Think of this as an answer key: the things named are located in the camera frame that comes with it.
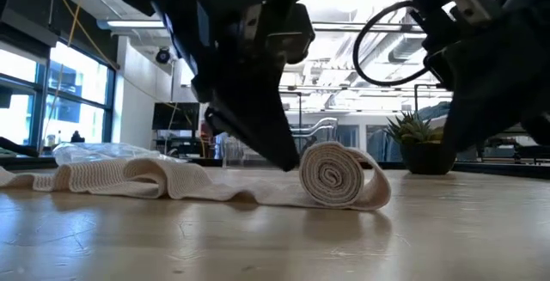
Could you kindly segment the white elastic bandage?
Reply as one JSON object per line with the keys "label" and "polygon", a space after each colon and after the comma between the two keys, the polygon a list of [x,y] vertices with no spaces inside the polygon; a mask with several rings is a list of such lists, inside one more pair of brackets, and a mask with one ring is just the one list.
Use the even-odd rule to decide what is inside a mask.
{"label": "white elastic bandage", "polygon": [[298,177],[298,183],[289,185],[261,178],[231,184],[214,181],[198,164],[135,158],[69,163],[53,174],[14,174],[0,168],[0,188],[214,201],[247,194],[261,205],[356,211],[378,210],[391,197],[388,178],[370,155],[335,142],[306,149]]}

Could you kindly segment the black monitor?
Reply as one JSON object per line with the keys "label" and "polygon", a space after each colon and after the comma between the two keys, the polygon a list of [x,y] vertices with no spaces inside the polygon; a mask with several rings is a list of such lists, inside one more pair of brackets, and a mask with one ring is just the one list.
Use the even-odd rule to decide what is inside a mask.
{"label": "black monitor", "polygon": [[152,129],[196,131],[199,127],[199,104],[197,102],[156,103]]}

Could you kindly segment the succulent in black pot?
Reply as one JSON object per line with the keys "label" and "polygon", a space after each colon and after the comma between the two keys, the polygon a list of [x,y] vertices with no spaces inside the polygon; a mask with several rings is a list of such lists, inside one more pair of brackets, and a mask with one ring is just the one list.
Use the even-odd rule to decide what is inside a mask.
{"label": "succulent in black pot", "polygon": [[404,112],[388,120],[385,132],[399,145],[402,161],[412,174],[444,175],[455,164],[457,152],[443,141],[443,127],[431,119]]}

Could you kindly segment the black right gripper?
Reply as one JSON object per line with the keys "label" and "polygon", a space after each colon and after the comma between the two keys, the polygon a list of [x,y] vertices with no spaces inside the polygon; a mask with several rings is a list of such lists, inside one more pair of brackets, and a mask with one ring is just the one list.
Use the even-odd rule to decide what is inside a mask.
{"label": "black right gripper", "polygon": [[411,0],[425,64],[453,92],[455,151],[514,125],[550,144],[550,0]]}

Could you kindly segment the clear plastic bag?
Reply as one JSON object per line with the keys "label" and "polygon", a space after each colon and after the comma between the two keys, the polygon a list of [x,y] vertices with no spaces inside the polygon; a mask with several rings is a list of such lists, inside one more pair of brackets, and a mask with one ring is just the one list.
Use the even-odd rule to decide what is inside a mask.
{"label": "clear plastic bag", "polygon": [[52,155],[58,165],[78,162],[98,162],[112,159],[153,158],[169,162],[185,162],[185,160],[165,156],[156,150],[133,146],[130,144],[104,143],[62,143],[53,149]]}

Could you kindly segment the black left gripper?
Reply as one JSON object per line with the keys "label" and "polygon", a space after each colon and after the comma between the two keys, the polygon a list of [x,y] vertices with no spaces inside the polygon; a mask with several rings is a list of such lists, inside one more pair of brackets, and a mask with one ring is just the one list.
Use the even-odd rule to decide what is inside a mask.
{"label": "black left gripper", "polygon": [[[193,73],[199,102],[236,113],[284,113],[278,92],[283,55],[269,48],[267,39],[282,31],[294,0],[123,2],[161,18],[177,56]],[[212,134],[226,133],[206,123]]]}

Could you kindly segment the clear plastic container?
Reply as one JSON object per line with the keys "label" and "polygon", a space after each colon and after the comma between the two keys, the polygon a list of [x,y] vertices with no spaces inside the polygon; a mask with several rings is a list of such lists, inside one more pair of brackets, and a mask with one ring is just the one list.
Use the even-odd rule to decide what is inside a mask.
{"label": "clear plastic container", "polygon": [[[305,151],[315,144],[334,141],[337,128],[336,118],[323,118],[305,128],[293,125],[290,130],[298,155],[302,157]],[[225,135],[222,143],[224,168],[275,168],[265,157],[234,137]]]}

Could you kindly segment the blue-framed window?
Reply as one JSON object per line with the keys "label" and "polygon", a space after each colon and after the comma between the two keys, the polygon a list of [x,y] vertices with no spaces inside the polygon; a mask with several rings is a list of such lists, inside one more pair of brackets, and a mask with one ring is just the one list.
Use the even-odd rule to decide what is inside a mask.
{"label": "blue-framed window", "polygon": [[112,134],[114,70],[58,42],[36,57],[0,42],[0,137],[27,147]]}

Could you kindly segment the ceiling light bar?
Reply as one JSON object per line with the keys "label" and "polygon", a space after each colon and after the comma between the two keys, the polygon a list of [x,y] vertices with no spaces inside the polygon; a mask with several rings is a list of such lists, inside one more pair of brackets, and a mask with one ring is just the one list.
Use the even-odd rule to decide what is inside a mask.
{"label": "ceiling light bar", "polygon": [[161,21],[147,20],[97,20],[97,26],[104,30],[113,29],[164,29]]}

